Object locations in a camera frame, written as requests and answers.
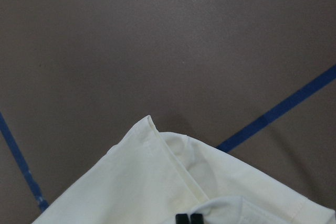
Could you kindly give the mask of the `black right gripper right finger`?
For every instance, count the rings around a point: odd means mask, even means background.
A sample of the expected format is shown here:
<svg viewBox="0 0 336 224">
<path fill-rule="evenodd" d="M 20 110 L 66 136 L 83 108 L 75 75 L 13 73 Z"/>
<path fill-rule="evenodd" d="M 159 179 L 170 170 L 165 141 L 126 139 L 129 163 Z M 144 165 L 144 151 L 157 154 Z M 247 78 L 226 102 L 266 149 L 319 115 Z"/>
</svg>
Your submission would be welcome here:
<svg viewBox="0 0 336 224">
<path fill-rule="evenodd" d="M 202 214 L 191 214 L 190 224 L 203 224 L 203 215 Z"/>
</svg>

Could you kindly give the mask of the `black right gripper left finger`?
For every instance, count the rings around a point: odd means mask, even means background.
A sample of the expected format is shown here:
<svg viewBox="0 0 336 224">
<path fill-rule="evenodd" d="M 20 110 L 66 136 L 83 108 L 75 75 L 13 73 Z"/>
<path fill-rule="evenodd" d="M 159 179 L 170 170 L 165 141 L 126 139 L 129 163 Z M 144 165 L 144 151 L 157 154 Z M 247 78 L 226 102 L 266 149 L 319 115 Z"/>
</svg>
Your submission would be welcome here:
<svg viewBox="0 0 336 224">
<path fill-rule="evenodd" d="M 175 223 L 176 224 L 190 224 L 188 214 L 176 214 Z"/>
</svg>

